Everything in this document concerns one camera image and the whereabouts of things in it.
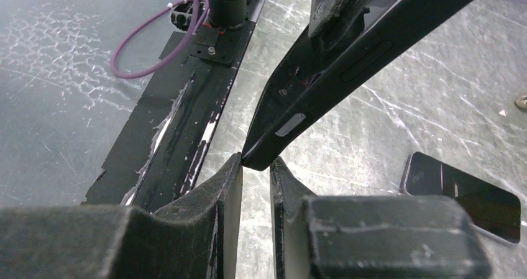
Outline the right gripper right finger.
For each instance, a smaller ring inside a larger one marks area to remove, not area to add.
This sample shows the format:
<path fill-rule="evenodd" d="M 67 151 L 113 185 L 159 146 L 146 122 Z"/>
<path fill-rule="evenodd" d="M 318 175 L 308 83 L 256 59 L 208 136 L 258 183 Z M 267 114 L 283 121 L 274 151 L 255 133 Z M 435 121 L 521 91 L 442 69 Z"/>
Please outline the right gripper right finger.
<path fill-rule="evenodd" d="M 489 278 L 470 218 L 444 196 L 318 196 L 270 165 L 276 278 Z"/>

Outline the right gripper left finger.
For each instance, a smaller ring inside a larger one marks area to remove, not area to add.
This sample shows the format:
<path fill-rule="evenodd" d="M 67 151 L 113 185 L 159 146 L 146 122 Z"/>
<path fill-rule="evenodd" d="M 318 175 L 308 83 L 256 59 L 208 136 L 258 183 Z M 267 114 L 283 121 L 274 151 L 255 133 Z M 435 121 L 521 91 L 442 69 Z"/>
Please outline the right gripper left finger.
<path fill-rule="evenodd" d="M 234 278 L 241 156 L 148 213 L 137 206 L 1 209 L 2 278 Z"/>

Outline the black smartphone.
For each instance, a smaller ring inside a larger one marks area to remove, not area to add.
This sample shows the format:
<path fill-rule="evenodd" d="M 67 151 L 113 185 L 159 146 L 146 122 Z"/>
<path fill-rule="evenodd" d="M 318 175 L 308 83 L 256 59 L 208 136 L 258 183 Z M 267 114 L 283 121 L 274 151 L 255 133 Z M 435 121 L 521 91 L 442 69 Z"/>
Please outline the black smartphone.
<path fill-rule="evenodd" d="M 503 242 L 520 243 L 519 197 L 429 155 L 415 152 L 408 157 L 400 191 L 454 199 L 480 231 Z"/>

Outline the phone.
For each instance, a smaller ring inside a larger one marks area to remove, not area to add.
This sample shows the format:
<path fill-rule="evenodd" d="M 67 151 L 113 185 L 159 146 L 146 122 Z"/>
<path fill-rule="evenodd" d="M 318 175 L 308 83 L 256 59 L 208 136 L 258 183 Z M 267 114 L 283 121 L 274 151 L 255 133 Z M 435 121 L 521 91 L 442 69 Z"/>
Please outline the phone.
<path fill-rule="evenodd" d="M 473 0 L 371 0 L 344 32 L 308 25 L 269 77 L 242 149 L 242 163 L 266 169 L 325 113 Z"/>

